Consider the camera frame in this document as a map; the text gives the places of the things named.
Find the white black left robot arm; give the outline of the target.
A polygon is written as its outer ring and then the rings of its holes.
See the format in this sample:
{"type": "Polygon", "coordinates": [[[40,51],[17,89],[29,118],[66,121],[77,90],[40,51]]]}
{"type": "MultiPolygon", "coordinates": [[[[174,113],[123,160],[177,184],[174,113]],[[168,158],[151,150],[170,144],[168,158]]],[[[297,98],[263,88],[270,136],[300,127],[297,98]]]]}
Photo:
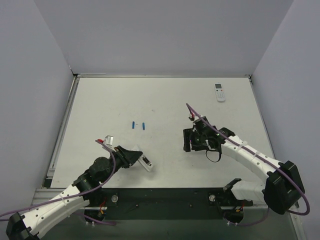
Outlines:
{"type": "Polygon", "coordinates": [[[6,235],[10,240],[39,240],[55,225],[79,209],[96,206],[103,199],[101,184],[105,184],[121,168],[130,168],[143,155],[139,150],[114,149],[102,145],[110,157],[98,157],[73,183],[57,196],[35,205],[29,211],[15,212],[8,219],[6,235]]]}

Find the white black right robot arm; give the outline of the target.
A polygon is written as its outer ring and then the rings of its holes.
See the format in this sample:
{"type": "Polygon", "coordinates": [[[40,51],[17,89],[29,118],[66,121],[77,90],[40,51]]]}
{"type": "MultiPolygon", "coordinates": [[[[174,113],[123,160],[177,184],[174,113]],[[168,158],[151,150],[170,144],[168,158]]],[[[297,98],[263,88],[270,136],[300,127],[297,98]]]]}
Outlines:
{"type": "Polygon", "coordinates": [[[185,152],[218,152],[220,157],[232,158],[261,180],[261,183],[238,180],[230,187],[237,200],[265,203],[272,211],[283,215],[305,193],[293,162],[281,162],[262,154],[226,127],[217,129],[197,119],[191,128],[183,130],[183,141],[185,152]]]}

